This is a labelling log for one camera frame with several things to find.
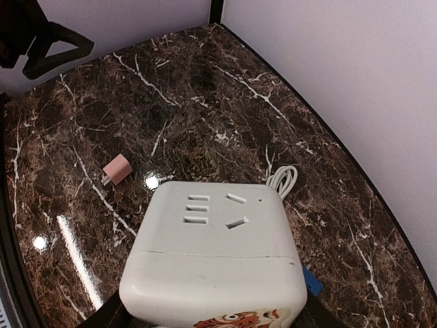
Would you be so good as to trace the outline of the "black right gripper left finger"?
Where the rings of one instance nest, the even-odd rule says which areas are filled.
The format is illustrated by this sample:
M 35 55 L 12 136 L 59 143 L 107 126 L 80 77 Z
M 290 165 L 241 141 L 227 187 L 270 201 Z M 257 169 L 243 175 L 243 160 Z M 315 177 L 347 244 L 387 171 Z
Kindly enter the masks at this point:
M 133 317 L 124 307 L 118 292 L 106 301 L 88 319 L 78 325 L 78 328 L 127 328 L 131 326 Z

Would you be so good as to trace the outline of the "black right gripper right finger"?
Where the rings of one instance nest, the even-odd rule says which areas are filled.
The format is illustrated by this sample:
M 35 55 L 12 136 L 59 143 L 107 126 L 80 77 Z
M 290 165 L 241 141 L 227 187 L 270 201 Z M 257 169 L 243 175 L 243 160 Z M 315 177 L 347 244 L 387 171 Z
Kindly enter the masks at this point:
M 345 328 L 345 325 L 309 293 L 303 311 L 296 318 L 296 328 Z

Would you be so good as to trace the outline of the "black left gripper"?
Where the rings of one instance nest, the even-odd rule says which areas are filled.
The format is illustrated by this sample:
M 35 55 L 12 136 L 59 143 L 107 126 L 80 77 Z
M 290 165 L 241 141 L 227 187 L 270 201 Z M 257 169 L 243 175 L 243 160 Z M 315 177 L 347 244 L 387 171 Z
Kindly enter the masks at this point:
M 73 48 L 48 55 L 52 45 L 63 42 Z M 47 72 L 88 56 L 94 42 L 60 24 L 49 22 L 36 0 L 1 0 L 1 67 L 13 68 L 20 56 L 28 60 L 23 74 L 37 79 Z

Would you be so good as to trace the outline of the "white cube socket adapter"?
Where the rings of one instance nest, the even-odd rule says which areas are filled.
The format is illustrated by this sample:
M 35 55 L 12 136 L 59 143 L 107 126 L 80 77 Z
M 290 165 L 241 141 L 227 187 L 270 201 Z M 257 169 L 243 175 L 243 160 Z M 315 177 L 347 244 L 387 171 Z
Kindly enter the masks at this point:
M 119 296 L 151 326 L 290 327 L 307 287 L 279 194 L 264 184 L 160 185 Z

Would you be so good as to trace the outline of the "pink wall charger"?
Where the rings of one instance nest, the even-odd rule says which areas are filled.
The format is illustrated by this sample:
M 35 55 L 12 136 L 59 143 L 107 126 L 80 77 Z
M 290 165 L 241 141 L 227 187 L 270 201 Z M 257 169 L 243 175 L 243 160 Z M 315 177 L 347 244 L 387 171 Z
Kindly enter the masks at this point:
M 118 154 L 102 170 L 104 172 L 102 184 L 106 186 L 112 182 L 117 186 L 132 173 L 132 166 L 123 154 Z

